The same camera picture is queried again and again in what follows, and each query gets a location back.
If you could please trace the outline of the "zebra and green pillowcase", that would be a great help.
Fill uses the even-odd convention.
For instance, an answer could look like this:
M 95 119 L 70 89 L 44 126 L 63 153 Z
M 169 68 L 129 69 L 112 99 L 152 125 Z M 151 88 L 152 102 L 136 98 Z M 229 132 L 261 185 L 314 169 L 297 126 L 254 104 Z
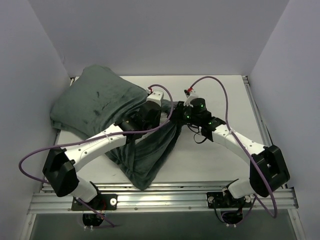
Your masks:
M 106 66 L 92 65 L 54 103 L 49 115 L 51 126 L 86 140 L 138 111 L 146 98 L 144 88 Z M 105 155 L 136 188 L 145 190 L 173 151 L 181 131 L 182 126 L 168 122 L 159 130 Z

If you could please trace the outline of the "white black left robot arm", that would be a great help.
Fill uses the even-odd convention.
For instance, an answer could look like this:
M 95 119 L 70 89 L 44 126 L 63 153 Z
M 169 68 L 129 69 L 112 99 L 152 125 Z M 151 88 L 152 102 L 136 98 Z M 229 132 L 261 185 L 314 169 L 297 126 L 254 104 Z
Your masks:
M 72 195 L 81 199 L 90 210 L 100 206 L 98 188 L 77 173 L 97 157 L 142 138 L 150 129 L 160 125 L 161 104 L 145 102 L 138 111 L 110 125 L 87 139 L 85 143 L 50 149 L 43 166 L 43 174 L 57 197 Z

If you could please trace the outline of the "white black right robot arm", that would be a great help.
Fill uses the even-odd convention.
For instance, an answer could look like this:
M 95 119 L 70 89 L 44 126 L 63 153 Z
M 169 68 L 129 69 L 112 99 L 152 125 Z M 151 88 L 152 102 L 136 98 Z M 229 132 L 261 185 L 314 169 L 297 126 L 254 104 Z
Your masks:
M 290 180 L 289 170 L 278 146 L 257 143 L 234 131 L 226 121 L 212 116 L 203 98 L 193 99 L 190 105 L 179 101 L 170 119 L 179 125 L 198 128 L 205 140 L 227 148 L 248 164 L 249 176 L 232 181 L 222 193 L 225 205 L 232 207 L 240 198 L 253 194 L 268 197 Z

